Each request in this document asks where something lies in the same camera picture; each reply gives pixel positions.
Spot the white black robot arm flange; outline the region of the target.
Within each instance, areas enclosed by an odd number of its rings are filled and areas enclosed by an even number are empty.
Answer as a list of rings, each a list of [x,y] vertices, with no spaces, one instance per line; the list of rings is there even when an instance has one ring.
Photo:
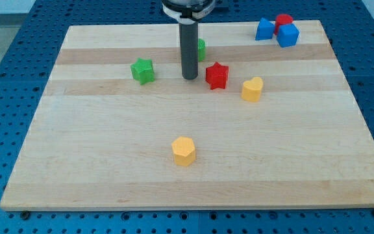
[[[200,21],[214,10],[215,5],[215,0],[162,0],[164,13],[183,24]]]

